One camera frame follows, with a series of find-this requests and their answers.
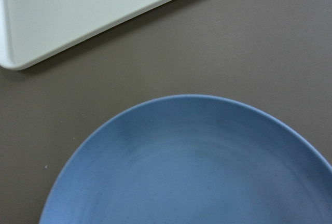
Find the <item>blue round plate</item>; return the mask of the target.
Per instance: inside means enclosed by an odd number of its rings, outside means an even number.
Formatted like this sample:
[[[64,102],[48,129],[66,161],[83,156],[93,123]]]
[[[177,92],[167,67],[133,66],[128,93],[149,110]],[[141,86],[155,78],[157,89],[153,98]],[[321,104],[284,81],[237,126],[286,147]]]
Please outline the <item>blue round plate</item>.
[[[59,174],[40,223],[331,223],[331,166],[261,110],[168,96],[94,131]]]

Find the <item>cream rabbit tray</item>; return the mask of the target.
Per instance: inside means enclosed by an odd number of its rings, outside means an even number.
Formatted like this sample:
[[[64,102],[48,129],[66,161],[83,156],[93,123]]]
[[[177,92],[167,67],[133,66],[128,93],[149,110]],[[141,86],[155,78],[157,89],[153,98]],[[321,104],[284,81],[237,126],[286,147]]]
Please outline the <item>cream rabbit tray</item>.
[[[1,0],[1,67],[22,70],[171,0]]]

